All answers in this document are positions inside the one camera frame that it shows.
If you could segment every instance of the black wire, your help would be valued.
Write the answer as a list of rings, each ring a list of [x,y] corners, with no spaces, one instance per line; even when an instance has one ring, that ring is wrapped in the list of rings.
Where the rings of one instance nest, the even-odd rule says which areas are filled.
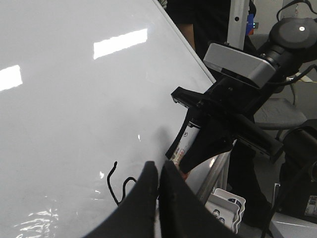
[[[317,71],[317,65],[316,64],[312,64],[307,69],[305,69],[300,75],[295,76],[290,81],[286,81],[286,82],[282,82],[282,83],[270,83],[270,82],[268,82],[267,84],[274,85],[274,86],[286,86],[286,85],[290,85],[292,83],[296,83],[298,80],[300,80],[306,74],[308,74],[313,68]]]
[[[120,203],[123,201],[123,199],[125,198],[125,187],[126,187],[127,183],[128,183],[129,181],[131,181],[131,180],[134,181],[134,182],[137,182],[137,181],[136,181],[136,179],[133,178],[133,177],[128,177],[128,178],[123,182],[123,186],[122,186],[122,199],[121,199],[121,201],[119,202],[118,199],[116,198],[116,196],[115,196],[115,194],[114,194],[114,192],[113,192],[113,190],[112,190],[111,184],[110,184],[110,177],[111,177],[111,175],[114,173],[114,171],[115,171],[115,169],[116,169],[116,167],[117,167],[117,164],[118,164],[117,161],[114,162],[113,168],[110,170],[110,172],[109,172],[109,174],[108,174],[108,176],[107,176],[107,184],[108,184],[109,191],[110,191],[110,193],[111,193],[111,195],[112,195],[114,201],[115,201],[116,204],[119,206],[119,204],[120,204]]]
[[[277,19],[277,21],[280,21],[280,19],[279,19],[279,14],[280,14],[280,12],[281,12],[282,10],[288,8],[288,7],[291,6],[291,5],[298,4],[298,3],[305,3],[305,4],[307,4],[308,7],[309,7],[309,9],[311,10],[311,12],[314,13],[314,14],[317,14],[317,12],[315,12],[315,11],[313,10],[313,7],[312,7],[312,4],[311,4],[310,1],[308,1],[308,0],[294,0],[294,1],[291,1],[289,4],[285,5],[283,8],[281,8],[281,9],[277,12],[277,14],[276,14],[276,19]]]
[[[310,168],[310,166],[313,165],[313,163],[315,163],[315,161],[309,161],[308,163],[306,163],[305,166],[303,166],[301,168],[301,170],[293,177],[293,179],[291,180],[289,185],[286,188],[284,188],[283,191],[281,191],[281,193],[280,193],[279,197],[277,198],[274,206],[270,210],[270,213],[269,213],[268,217],[266,218],[266,222],[265,222],[266,225],[264,226],[264,229],[262,231],[261,238],[265,238],[265,235],[266,235],[266,233],[267,233],[267,231],[269,229],[269,225],[270,225],[270,222],[272,220],[272,217],[274,216],[275,212],[277,211],[277,209],[279,208],[279,206],[281,205],[281,203],[283,202],[285,197],[289,194],[290,191],[292,191],[295,183],[297,183],[297,181]]]

